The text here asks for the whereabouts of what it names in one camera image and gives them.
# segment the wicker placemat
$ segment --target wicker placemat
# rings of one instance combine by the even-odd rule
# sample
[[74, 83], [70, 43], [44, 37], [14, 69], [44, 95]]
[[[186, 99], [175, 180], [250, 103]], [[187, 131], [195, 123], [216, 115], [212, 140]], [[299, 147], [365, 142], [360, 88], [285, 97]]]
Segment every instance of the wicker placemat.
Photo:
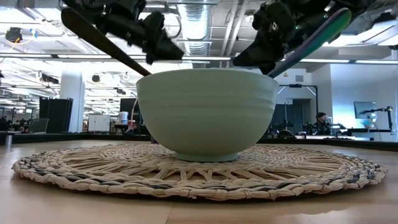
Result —
[[27, 156], [13, 166], [21, 177], [70, 190], [204, 197], [275, 199], [327, 194], [381, 182], [373, 161], [297, 147], [253, 146], [231, 162], [186, 162], [156, 144], [64, 149]]

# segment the person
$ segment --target person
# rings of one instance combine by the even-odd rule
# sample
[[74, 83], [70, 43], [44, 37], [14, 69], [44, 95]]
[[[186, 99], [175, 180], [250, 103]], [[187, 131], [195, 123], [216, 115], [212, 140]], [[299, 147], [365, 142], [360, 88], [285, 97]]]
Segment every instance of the person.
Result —
[[317, 122], [313, 125], [316, 135], [326, 135], [331, 133], [330, 123], [327, 121], [326, 113], [319, 112]]

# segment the monitor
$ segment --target monitor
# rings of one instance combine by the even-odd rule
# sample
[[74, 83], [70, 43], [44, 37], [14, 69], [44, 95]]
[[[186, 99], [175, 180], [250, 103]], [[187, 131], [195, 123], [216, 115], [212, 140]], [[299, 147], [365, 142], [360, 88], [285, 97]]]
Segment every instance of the monitor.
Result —
[[376, 110], [377, 105], [375, 102], [354, 102], [355, 118], [356, 119], [376, 119], [377, 112], [364, 113], [367, 110]]

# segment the table surface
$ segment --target table surface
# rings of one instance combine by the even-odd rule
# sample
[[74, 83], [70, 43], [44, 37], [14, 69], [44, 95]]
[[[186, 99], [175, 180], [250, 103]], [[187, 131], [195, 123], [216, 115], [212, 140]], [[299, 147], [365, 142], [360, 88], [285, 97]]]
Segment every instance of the table surface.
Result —
[[334, 146], [298, 145], [378, 161], [387, 179], [362, 190], [276, 202], [198, 202], [85, 194], [21, 179], [11, 170], [22, 156], [68, 147], [131, 144], [131, 141], [67, 141], [0, 147], [0, 223], [398, 223], [398, 153]]

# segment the bowl base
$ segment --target bowl base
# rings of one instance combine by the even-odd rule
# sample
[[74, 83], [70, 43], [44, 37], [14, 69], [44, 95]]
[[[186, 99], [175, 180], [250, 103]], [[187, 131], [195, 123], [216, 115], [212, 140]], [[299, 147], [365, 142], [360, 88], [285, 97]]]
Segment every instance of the bowl base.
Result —
[[214, 156], [177, 153], [177, 159], [191, 162], [227, 162], [237, 158], [238, 153]]

